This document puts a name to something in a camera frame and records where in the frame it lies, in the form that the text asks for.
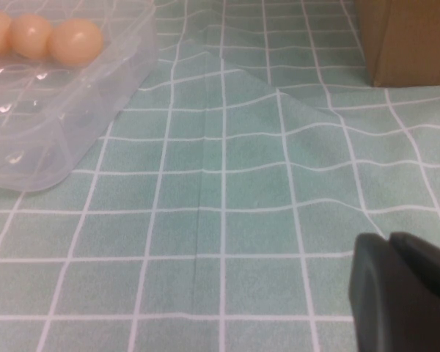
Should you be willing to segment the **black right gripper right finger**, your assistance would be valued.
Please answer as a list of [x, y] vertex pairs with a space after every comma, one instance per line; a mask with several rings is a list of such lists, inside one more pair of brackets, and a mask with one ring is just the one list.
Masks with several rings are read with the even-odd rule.
[[440, 248], [408, 232], [392, 232], [389, 244], [421, 284], [440, 298]]

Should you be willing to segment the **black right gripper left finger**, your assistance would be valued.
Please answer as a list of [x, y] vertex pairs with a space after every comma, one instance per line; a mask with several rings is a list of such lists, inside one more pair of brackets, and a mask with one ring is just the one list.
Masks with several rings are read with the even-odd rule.
[[348, 296], [359, 351], [440, 351], [440, 298], [389, 239], [357, 236]]

